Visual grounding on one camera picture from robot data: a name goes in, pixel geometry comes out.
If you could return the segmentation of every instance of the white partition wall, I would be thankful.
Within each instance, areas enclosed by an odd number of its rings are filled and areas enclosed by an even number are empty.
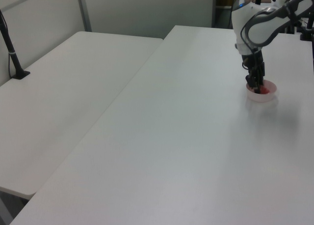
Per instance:
[[[215,0],[83,0],[91,30],[165,38],[174,25],[211,27]]]
[[[14,7],[0,4],[0,8],[22,68],[84,31],[78,0],[26,0]],[[0,85],[9,80],[7,62],[8,51],[0,36]]]

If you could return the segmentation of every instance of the floor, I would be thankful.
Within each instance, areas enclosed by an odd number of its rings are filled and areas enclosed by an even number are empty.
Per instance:
[[[25,199],[0,192],[0,225],[9,225],[27,202]]]

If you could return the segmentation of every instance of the red object in bowl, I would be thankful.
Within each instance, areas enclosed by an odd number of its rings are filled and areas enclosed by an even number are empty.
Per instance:
[[[260,85],[260,91],[261,91],[261,94],[268,94],[269,93],[269,90],[263,85]]]

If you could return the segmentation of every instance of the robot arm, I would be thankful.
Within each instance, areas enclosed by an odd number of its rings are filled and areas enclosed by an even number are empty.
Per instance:
[[[290,0],[281,8],[244,3],[232,12],[236,47],[242,55],[243,67],[249,71],[249,86],[260,93],[264,62],[262,47],[267,46],[279,31],[314,11],[314,0]]]

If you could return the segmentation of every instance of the small bowl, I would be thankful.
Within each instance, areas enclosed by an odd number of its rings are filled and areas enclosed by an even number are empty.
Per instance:
[[[275,92],[277,91],[277,87],[274,83],[268,80],[264,80],[264,86],[269,90],[268,94],[257,94],[254,92],[253,89],[249,87],[249,85],[246,85],[246,93],[247,97],[251,99],[252,101],[257,101],[257,102],[268,102],[271,101],[274,96]]]

